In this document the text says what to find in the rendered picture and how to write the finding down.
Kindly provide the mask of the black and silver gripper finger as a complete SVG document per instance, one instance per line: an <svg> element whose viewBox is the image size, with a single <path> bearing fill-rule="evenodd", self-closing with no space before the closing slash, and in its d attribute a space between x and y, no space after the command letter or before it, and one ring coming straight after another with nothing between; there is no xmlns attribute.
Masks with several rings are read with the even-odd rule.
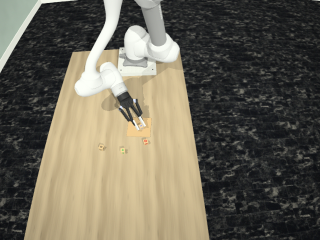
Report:
<svg viewBox="0 0 320 240"><path fill-rule="evenodd" d="M138 109L138 111L137 111L137 109L134 107L134 105L132 104L132 102L131 101L129 101L129 104L131 105L131 108L133 109L133 111L136 113L136 115L138 116L138 118L139 118L139 120L140 120L140 122L142 123L142 125L143 125L143 127L145 127L146 125L145 125L145 123L144 123L144 121L143 121L143 118L141 117L141 115L143 114L143 112L142 112L142 110L141 110L141 108L140 108L140 105L139 105L139 103L138 103L138 99L136 98L136 99L133 99L133 101L134 101L134 103L135 103L135 105L136 105L136 107L137 107L137 109Z"/></svg>
<svg viewBox="0 0 320 240"><path fill-rule="evenodd" d="M127 111L129 117L128 117L127 114L124 112L122 106L120 106L120 107L118 108L118 110L123 114L123 116L126 118L126 120L127 120L128 122L130 122L130 121L132 122L132 124L136 127L136 129L137 129L137 131L138 131L138 130L139 130L139 127L137 126L135 120L134 120L133 117L132 117L132 114L131 114L131 112L130 112L130 109L129 109L129 107L128 107L128 104L125 103L125 106L126 106L126 108L127 108L126 111Z"/></svg>

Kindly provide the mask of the tan flat mat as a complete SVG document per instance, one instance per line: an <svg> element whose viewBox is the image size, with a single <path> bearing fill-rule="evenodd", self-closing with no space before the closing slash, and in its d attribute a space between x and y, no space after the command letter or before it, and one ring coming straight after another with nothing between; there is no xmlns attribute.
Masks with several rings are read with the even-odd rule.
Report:
<svg viewBox="0 0 320 240"><path fill-rule="evenodd" d="M150 137L152 118L142 117L142 119L146 125L142 130L137 130L131 121L128 122L127 137ZM137 126L142 124L138 117L133 117L133 120Z"/></svg>

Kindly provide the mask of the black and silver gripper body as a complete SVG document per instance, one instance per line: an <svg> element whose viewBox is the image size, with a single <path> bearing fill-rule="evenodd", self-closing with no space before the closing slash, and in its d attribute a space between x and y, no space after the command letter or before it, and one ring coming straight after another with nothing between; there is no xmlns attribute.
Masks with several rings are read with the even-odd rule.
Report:
<svg viewBox="0 0 320 240"><path fill-rule="evenodd" d="M131 98L130 94L128 93L128 91L120 94L118 97L117 97L119 103L120 103L120 106L122 106L123 108L127 109L126 108L126 105L125 103L127 103L128 107L132 107L129 103L129 101L131 101L131 103L133 104L133 98Z"/></svg>

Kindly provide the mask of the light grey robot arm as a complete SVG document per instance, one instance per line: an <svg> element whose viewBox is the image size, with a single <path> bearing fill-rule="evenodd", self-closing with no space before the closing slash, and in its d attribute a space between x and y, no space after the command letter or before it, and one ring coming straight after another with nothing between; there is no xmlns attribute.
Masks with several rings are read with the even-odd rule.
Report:
<svg viewBox="0 0 320 240"><path fill-rule="evenodd" d="M147 68L148 58L163 63L172 63L178 58L180 48L165 31L161 1L163 0L135 0L141 7L148 33L138 25L128 28L124 36L126 53L119 54L119 58L125 59L124 67ZM100 72L96 70L97 61L118 25L123 0L103 2L106 13L104 27L86 60L85 71L74 86L76 93L82 97L98 94L105 89L111 89L115 97L128 91L119 70L112 62L103 63Z"/></svg>

